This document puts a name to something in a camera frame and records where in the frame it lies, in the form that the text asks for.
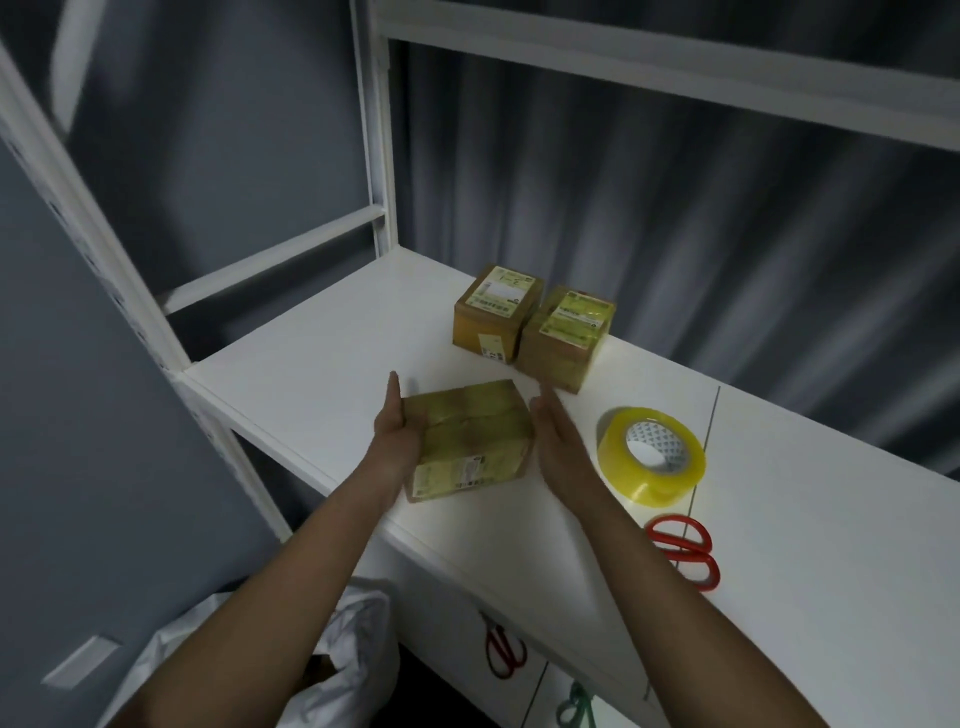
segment white bag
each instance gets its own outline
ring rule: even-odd
[[[104,728],[160,663],[229,596],[210,596],[157,631],[133,663],[97,728]],[[347,586],[313,654],[329,655],[337,674],[290,698],[278,728],[367,726],[393,694],[400,667],[390,599],[382,592]]]

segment package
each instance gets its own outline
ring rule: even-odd
[[[534,428],[512,379],[406,397],[403,412],[426,420],[420,463],[406,484],[411,502],[523,475]]]
[[[453,343],[509,364],[542,292],[539,278],[487,266],[453,307]]]
[[[524,327],[516,367],[577,394],[610,331],[616,304],[557,286]]]

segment red handle scissors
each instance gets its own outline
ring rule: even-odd
[[[700,536],[700,541],[692,541],[686,536],[674,536],[672,533],[658,531],[657,526],[665,522],[682,523],[689,526]],[[677,513],[667,513],[663,516],[657,516],[646,524],[644,530],[647,536],[654,542],[670,561],[683,561],[685,563],[706,564],[708,569],[707,578],[703,581],[693,581],[695,586],[701,592],[712,592],[720,584],[720,567],[710,556],[713,551],[713,539],[704,525],[696,519],[689,516],[681,516]],[[663,548],[660,544],[672,546],[673,548]]]
[[[527,664],[527,645],[520,638],[516,639],[521,650],[517,657],[510,640],[507,639],[507,631],[482,612],[480,616],[487,624],[487,665],[490,666],[490,672],[501,680],[509,680],[518,669]],[[493,659],[491,650],[496,653],[498,661]],[[502,663],[503,667],[498,667],[496,662]]]

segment tape core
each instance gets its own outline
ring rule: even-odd
[[[672,429],[653,420],[641,420],[627,429],[627,450],[654,473],[679,473],[690,463],[690,452]]]

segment packing tape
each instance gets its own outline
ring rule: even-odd
[[[649,464],[640,462],[635,452]],[[651,508],[680,500],[707,469],[707,455],[696,436],[678,420],[646,407],[628,407],[613,415],[597,460],[617,491]]]

